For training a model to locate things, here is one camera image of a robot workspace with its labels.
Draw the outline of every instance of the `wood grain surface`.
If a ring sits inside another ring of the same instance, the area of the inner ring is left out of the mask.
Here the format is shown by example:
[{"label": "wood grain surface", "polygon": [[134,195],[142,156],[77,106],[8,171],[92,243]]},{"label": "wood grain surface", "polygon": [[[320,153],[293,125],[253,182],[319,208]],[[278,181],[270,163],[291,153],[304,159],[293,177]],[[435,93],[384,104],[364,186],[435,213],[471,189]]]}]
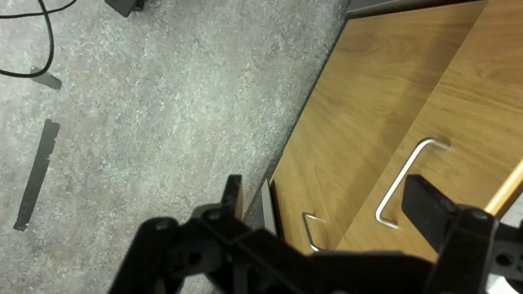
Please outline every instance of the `wood grain surface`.
[{"label": "wood grain surface", "polygon": [[402,249],[433,259],[436,253],[400,210],[402,186],[374,220],[384,191],[423,137],[448,140],[428,148],[410,173],[423,174],[454,202],[485,207],[523,156],[523,1],[492,0],[386,166],[338,249]]},{"label": "wood grain surface", "polygon": [[433,91],[482,3],[350,21],[273,174],[286,240],[335,248]]}]

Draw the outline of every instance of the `metal drawer handle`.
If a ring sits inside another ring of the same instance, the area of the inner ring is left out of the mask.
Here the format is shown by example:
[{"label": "metal drawer handle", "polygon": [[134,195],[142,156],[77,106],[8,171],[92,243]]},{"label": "metal drawer handle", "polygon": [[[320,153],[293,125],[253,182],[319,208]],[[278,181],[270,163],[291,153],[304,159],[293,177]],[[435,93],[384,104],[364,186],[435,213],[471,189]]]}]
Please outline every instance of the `metal drawer handle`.
[{"label": "metal drawer handle", "polygon": [[312,233],[311,233],[311,230],[309,230],[309,222],[307,222],[307,218],[314,218],[314,220],[320,220],[320,222],[324,222],[324,220],[319,218],[319,217],[314,215],[314,213],[309,213],[309,212],[302,212],[301,217],[302,217],[302,220],[304,220],[304,226],[306,226],[306,233],[307,233],[307,240],[309,240],[311,249],[312,249],[312,251],[324,251],[320,246],[317,246],[317,244],[314,243]]},{"label": "metal drawer handle", "polygon": [[397,223],[391,222],[391,220],[386,220],[381,217],[382,210],[386,208],[387,202],[391,200],[392,194],[396,192],[397,186],[402,182],[402,179],[405,177],[407,171],[410,169],[410,166],[413,164],[413,161],[417,159],[417,156],[422,153],[422,150],[427,146],[427,145],[435,145],[438,148],[443,148],[443,150],[448,150],[449,145],[445,143],[445,142],[440,142],[433,137],[427,137],[423,140],[420,140],[415,148],[412,150],[412,153],[409,155],[405,164],[400,168],[400,171],[397,173],[397,176],[394,177],[391,187],[387,189],[386,195],[381,199],[376,212],[374,212],[374,217],[379,223],[384,223],[387,226],[392,226],[392,228],[397,228]]}]

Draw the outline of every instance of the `drawer front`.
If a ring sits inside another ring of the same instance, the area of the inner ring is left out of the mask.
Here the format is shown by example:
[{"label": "drawer front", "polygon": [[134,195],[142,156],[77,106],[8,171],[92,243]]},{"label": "drawer front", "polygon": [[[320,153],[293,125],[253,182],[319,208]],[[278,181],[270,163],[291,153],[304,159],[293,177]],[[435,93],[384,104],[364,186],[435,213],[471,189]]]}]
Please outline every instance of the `drawer front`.
[{"label": "drawer front", "polygon": [[482,6],[346,24],[273,174],[291,244],[335,248]]},{"label": "drawer front", "polygon": [[412,150],[427,137],[446,142],[449,148],[428,143],[417,153],[409,173],[423,174],[454,202],[489,204],[523,158],[521,12],[521,1],[489,1],[338,249],[402,249],[435,257],[400,210],[404,181],[391,200],[379,205]]}]

